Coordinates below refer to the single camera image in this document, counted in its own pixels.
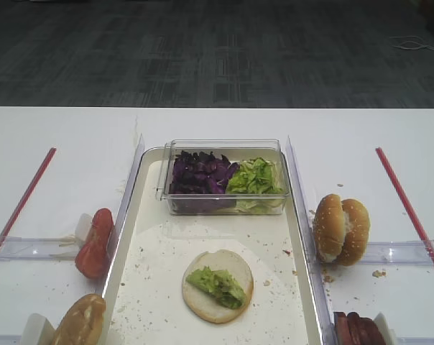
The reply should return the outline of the tomato slices stack left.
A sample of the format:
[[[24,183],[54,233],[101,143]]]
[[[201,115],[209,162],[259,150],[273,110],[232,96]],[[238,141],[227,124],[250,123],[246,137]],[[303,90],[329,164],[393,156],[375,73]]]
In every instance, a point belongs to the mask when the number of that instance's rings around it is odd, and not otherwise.
[[[107,245],[114,221],[111,211],[101,208],[95,213],[85,244],[75,258],[75,266],[88,279],[101,278],[109,267]]]

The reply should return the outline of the white bun holder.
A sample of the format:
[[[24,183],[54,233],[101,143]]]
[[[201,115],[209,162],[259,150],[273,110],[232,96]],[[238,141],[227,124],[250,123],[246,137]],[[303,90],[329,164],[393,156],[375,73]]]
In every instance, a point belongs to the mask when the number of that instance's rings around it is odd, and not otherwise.
[[[33,313],[27,319],[20,345],[50,345],[55,329],[45,316]]]

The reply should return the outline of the white metal tray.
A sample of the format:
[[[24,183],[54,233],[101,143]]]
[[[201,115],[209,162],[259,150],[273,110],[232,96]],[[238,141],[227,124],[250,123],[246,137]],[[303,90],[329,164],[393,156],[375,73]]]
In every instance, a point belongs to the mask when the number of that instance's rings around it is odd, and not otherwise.
[[[101,344],[331,344],[318,319],[292,200],[277,216],[172,215],[157,198],[168,160],[149,149],[132,166],[116,220]],[[246,304],[224,308],[188,284],[227,271]]]

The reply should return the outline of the clear right long divider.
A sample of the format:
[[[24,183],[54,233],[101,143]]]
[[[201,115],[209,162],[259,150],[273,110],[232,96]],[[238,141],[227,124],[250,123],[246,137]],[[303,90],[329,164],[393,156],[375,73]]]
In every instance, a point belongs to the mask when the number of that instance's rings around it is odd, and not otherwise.
[[[303,185],[297,168],[295,149],[290,139],[285,146],[290,176],[291,194],[298,226],[300,252],[295,255],[299,272],[300,294],[309,344],[336,344],[334,323],[328,309],[321,275],[321,263],[316,258],[315,243],[310,227]]]

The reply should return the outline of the purple cabbage shreds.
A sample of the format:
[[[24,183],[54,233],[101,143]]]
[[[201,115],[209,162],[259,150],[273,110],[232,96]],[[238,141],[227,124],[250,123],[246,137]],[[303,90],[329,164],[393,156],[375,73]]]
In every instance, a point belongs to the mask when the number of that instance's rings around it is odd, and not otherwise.
[[[169,193],[186,196],[222,195],[238,168],[239,163],[231,163],[225,155],[217,158],[211,152],[189,153],[183,150],[175,156]],[[171,205],[178,214],[207,214],[234,208],[236,200],[194,197],[175,199]]]

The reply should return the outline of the sliced meat patties stack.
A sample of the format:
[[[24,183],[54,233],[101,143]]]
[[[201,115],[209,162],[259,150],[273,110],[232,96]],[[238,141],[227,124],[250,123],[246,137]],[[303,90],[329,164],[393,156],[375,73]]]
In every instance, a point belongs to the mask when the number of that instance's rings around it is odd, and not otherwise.
[[[362,318],[356,312],[335,312],[334,321],[339,345],[387,344],[377,324],[370,318]]]

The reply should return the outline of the clear left long divider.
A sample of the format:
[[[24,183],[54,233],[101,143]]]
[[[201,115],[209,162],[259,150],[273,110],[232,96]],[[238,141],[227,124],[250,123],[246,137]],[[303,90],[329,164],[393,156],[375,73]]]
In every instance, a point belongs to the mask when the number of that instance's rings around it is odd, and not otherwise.
[[[121,199],[119,210],[116,216],[114,230],[112,231],[110,239],[108,241],[107,249],[108,249],[108,254],[110,259],[108,271],[105,275],[104,282],[101,282],[96,289],[96,293],[101,295],[103,298],[105,298],[108,294],[109,281],[115,270],[114,267],[116,266],[116,258],[118,256],[121,243],[122,243],[124,224],[126,222],[127,213],[128,213],[129,205],[131,203],[131,197],[139,173],[139,167],[141,165],[141,160],[142,160],[142,155],[144,154],[144,150],[145,150],[144,138],[142,134],[140,134],[137,147],[135,150],[133,162],[131,165],[131,169],[129,172],[129,176],[126,181],[124,194]]]

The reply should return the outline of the toasted bun slice left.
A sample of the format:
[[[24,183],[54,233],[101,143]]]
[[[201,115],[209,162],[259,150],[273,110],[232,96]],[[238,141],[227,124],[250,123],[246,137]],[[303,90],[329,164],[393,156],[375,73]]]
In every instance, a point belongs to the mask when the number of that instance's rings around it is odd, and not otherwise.
[[[51,344],[97,344],[103,328],[105,300],[98,294],[84,295],[65,314]]]

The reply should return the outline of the sesame bun left half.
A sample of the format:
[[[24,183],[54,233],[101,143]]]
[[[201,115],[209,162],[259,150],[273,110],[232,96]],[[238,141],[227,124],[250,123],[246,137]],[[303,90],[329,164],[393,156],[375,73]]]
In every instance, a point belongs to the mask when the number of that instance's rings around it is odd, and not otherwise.
[[[318,204],[313,219],[313,235],[322,262],[333,262],[345,240],[345,217],[339,195],[329,194]]]

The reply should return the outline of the clear long divider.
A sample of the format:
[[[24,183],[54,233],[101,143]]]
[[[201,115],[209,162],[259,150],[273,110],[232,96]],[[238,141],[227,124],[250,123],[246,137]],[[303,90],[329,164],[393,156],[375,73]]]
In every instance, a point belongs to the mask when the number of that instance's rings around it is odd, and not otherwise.
[[[297,168],[295,149],[290,139],[285,146],[290,176],[291,194],[298,226],[300,252],[295,255],[299,272],[300,294],[309,344],[336,344],[334,323],[328,309],[321,275],[321,263],[316,258],[315,243],[310,227],[303,185]]]
[[[108,271],[105,275],[104,282],[101,282],[96,289],[96,293],[101,295],[103,298],[105,298],[108,294],[109,281],[115,270],[114,267],[116,266],[116,258],[118,256],[121,243],[122,243],[124,224],[126,222],[127,213],[128,213],[129,205],[131,203],[131,197],[139,173],[139,167],[141,165],[141,160],[142,160],[142,155],[144,154],[144,150],[145,150],[144,138],[142,134],[140,134],[137,147],[135,150],[133,162],[131,165],[131,169],[129,172],[129,176],[126,181],[124,194],[121,199],[119,210],[116,216],[114,230],[112,231],[110,239],[108,241],[107,249],[108,249],[108,254],[110,259]]]

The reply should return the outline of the right red straw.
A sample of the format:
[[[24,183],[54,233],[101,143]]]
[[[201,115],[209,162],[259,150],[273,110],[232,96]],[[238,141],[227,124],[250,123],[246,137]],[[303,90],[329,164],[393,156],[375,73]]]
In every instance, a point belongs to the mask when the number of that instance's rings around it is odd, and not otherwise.
[[[400,181],[395,173],[395,171],[393,170],[389,160],[387,159],[387,156],[385,155],[383,149],[381,147],[377,147],[375,149],[389,179],[392,182],[392,185],[394,187],[394,189],[397,192],[397,195],[399,196],[402,205],[404,206],[407,215],[409,216],[412,225],[414,226],[420,240],[423,242],[423,244],[425,245],[426,251],[428,252],[428,255],[430,256],[430,258],[433,261],[434,264],[434,241],[430,240],[429,236],[427,235],[426,231],[423,228],[423,225],[421,224],[419,218],[417,217],[417,214],[415,212],[415,209],[412,207],[412,204],[409,200],[409,198],[407,197],[404,188],[402,187],[402,185],[400,184]]]

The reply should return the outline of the green lettuce shreds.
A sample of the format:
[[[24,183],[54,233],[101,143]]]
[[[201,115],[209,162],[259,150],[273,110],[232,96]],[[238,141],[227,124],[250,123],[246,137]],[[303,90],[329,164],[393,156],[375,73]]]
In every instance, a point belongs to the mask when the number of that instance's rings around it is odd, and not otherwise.
[[[280,185],[277,168],[273,162],[261,157],[243,160],[229,180],[227,194],[280,195],[285,189]],[[247,214],[277,214],[282,199],[239,198],[236,210]]]

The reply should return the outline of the left red straw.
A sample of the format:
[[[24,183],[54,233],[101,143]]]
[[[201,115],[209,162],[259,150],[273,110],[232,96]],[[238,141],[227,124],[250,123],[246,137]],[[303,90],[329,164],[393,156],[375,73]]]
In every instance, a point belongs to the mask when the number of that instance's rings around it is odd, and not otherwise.
[[[34,174],[33,179],[27,186],[27,189],[25,190],[24,194],[20,198],[17,206],[15,207],[12,215],[9,217],[6,225],[4,226],[3,230],[0,233],[0,248],[1,245],[4,243],[5,238],[9,235],[9,232],[11,231],[11,228],[15,224],[16,220],[18,219],[20,213],[22,212],[22,209],[26,205],[27,201],[29,200],[29,197],[33,193],[34,189],[36,188],[38,182],[40,181],[42,175],[46,171],[48,165],[50,164],[51,160],[53,159],[55,153],[57,151],[56,147],[51,147],[46,154],[44,160],[42,161],[41,165],[39,166],[37,172]]]

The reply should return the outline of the clear left upper rail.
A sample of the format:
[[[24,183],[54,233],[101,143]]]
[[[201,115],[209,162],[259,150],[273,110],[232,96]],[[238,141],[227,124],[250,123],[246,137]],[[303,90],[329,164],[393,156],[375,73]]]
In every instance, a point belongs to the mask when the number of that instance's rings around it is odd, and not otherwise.
[[[0,236],[0,260],[70,260],[80,247],[73,237],[22,238]]]

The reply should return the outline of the clear plastic container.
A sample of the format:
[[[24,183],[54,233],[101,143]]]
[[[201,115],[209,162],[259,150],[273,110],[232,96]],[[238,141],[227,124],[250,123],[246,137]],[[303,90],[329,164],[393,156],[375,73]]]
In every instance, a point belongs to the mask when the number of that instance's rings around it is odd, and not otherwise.
[[[176,215],[277,215],[290,195],[276,139],[176,139],[163,151],[157,198]]]

